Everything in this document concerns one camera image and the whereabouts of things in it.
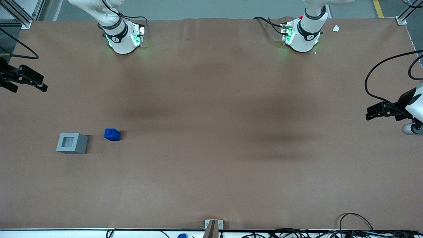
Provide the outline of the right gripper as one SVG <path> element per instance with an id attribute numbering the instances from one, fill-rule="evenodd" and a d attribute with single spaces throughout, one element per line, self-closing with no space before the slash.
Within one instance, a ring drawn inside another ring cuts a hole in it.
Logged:
<path id="1" fill-rule="evenodd" d="M 35 84 L 42 92 L 47 92 L 48 86 L 43 83 L 44 76 L 42 74 L 26 65 L 13 67 L 4 57 L 0 57 L 0 87 L 18 88 L 13 82 L 17 82 L 20 77 Z"/>

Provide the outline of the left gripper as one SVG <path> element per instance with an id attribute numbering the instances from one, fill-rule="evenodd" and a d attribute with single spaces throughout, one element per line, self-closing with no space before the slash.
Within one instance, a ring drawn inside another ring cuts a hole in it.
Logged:
<path id="1" fill-rule="evenodd" d="M 403 93 L 395 105 L 402 114 L 391 104 L 381 101 L 367 108 L 365 118 L 370 121 L 375 118 L 394 117 L 396 121 L 412 119 L 423 122 L 423 83 Z"/>

